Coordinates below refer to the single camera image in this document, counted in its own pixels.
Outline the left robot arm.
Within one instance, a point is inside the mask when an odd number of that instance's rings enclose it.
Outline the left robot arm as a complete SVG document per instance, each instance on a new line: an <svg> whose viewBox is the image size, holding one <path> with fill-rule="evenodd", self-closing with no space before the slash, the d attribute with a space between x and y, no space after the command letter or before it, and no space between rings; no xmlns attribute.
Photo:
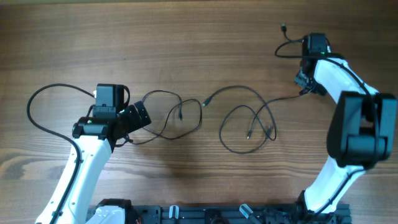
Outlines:
<svg viewBox="0 0 398 224"><path fill-rule="evenodd" d="M104 165L117 141L151 123L142 101L130 104L128 87L99 84L95 103L72 127L67 164L37 223L85 223L86 214Z"/></svg>

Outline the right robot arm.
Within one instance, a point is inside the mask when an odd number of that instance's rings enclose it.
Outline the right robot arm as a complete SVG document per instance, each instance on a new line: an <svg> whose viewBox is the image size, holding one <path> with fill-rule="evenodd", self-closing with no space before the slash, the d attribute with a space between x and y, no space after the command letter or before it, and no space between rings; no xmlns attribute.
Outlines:
<svg viewBox="0 0 398 224"><path fill-rule="evenodd" d="M326 220L355 180L392 152L397 99L365 84L347 61L333 54L325 34L302 38L294 81L307 91L329 94L336 109L326 138L328 159L299 200L300 220Z"/></svg>

